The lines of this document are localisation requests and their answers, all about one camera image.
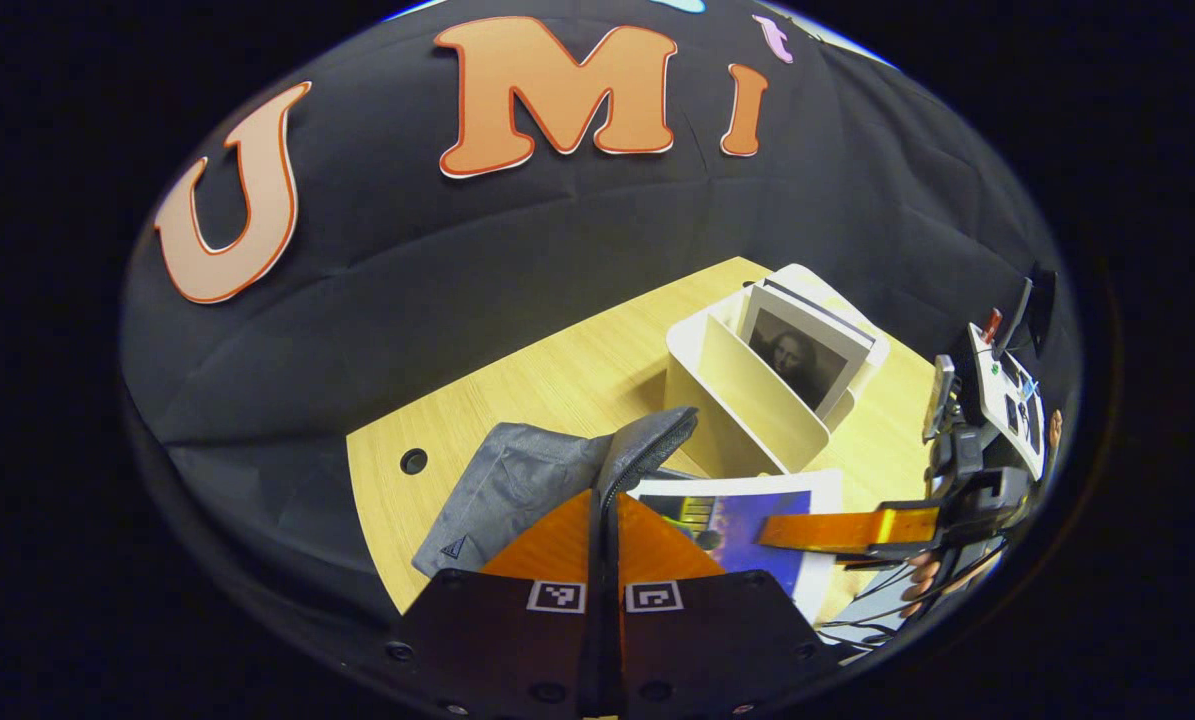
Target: light wood tabletop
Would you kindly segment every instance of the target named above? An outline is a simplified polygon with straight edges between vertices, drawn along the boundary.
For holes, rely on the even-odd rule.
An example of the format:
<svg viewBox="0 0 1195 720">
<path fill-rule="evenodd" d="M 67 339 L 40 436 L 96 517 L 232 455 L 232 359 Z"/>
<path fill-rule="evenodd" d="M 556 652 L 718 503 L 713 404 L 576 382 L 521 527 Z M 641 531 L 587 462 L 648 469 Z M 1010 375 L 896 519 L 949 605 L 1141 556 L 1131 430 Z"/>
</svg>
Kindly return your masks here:
<svg viewBox="0 0 1195 720">
<path fill-rule="evenodd" d="M 428 584 L 410 560 L 497 423 L 598 437 L 664 410 L 669 327 L 770 273 L 735 258 L 688 275 L 521 347 L 347 436 L 364 541 L 397 610 L 405 613 Z M 925 496 L 921 423 L 934 367 L 894 338 L 890 343 L 868 390 L 804 468 L 841 470 L 844 512 Z M 413 448 L 422 448 L 428 464 L 410 475 L 402 470 L 402 456 Z M 681 451 L 664 466 L 706 476 Z M 874 576 L 835 566 L 817 621 L 834 619 Z"/>
</svg>

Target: finger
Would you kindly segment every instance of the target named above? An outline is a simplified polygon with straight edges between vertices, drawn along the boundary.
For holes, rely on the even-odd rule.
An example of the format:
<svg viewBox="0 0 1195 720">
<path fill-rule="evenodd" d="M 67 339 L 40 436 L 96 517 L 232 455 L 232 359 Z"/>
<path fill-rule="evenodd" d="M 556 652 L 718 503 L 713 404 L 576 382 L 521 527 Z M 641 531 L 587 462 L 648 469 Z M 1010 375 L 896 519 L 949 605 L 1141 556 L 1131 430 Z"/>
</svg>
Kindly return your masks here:
<svg viewBox="0 0 1195 720">
<path fill-rule="evenodd" d="M 899 596 L 899 598 L 901 601 L 913 601 L 914 598 L 920 597 L 921 593 L 925 593 L 926 591 L 929 591 L 930 590 L 930 585 L 931 585 L 931 580 L 927 578 L 926 580 L 923 580 L 921 584 L 917 584 L 917 585 L 913 585 L 913 587 L 906 589 L 903 591 L 902 596 Z"/>
<path fill-rule="evenodd" d="M 921 568 L 913 570 L 913 574 L 909 577 L 913 584 L 924 583 L 931 578 L 934 578 L 934 573 L 939 573 L 939 560 L 931 562 L 931 565 L 923 566 Z"/>
</svg>

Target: red component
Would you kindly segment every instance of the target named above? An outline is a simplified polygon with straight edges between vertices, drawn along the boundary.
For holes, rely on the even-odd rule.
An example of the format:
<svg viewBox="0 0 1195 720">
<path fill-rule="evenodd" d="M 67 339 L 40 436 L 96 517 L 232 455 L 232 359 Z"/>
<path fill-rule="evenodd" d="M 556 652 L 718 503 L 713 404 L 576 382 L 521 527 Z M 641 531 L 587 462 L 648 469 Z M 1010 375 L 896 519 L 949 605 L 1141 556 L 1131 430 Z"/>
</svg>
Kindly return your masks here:
<svg viewBox="0 0 1195 720">
<path fill-rule="evenodd" d="M 983 341 L 983 345 L 993 345 L 995 330 L 998 330 L 999 327 L 1001 327 L 1001 312 L 994 307 L 993 316 L 989 318 L 989 322 L 986 325 L 986 327 L 983 328 L 983 333 L 980 337 L 980 340 Z"/>
</svg>

